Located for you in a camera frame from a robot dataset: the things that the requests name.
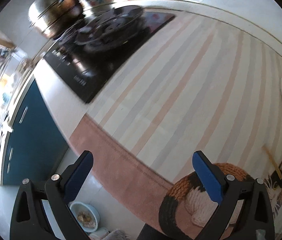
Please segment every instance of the screw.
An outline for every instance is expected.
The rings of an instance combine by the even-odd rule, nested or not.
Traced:
[[[23,181],[22,181],[22,184],[28,184],[29,183],[29,179],[24,179]]]
[[[235,177],[232,174],[226,175],[227,180],[234,181]]]
[[[257,178],[257,179],[256,179],[256,182],[259,183],[259,184],[263,184],[263,183],[264,183],[264,182],[263,182],[263,179],[261,179],[261,178]]]
[[[54,175],[51,176],[52,180],[58,180],[59,178],[60,178],[59,174],[54,174]]]

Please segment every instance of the pot lid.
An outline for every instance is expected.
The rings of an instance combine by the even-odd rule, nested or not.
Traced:
[[[41,17],[41,15],[58,0],[35,0],[29,8],[29,19],[32,22]]]

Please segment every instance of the knitted cat toy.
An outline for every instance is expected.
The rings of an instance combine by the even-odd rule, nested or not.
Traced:
[[[239,181],[254,181],[246,171],[231,163],[215,163],[215,165],[218,166],[225,175],[232,174]],[[282,162],[280,163],[279,168],[280,170],[282,169]],[[277,181],[274,181],[274,178],[276,178],[274,173],[271,176],[268,176],[267,179],[264,179],[264,182],[271,201],[273,217],[275,218],[278,209],[282,205],[282,190],[278,186]],[[195,171],[180,179],[171,189],[169,189],[159,210],[159,223],[161,229],[171,238],[190,240],[191,238],[177,226],[176,222],[177,207],[182,201],[185,202],[185,208],[191,215],[191,223],[200,227],[206,225],[216,209],[217,203],[210,199]],[[239,200],[229,221],[230,225],[235,224],[242,204],[243,200]]]

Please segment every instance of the stainless steel pot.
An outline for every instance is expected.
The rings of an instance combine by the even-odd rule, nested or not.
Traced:
[[[29,8],[31,26],[47,38],[57,38],[80,17],[79,0],[35,0]]]

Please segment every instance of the cabinet door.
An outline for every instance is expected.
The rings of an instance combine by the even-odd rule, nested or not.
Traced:
[[[68,145],[35,81],[22,101],[13,129],[6,152],[4,184],[19,185],[25,178],[48,179],[57,169]]]

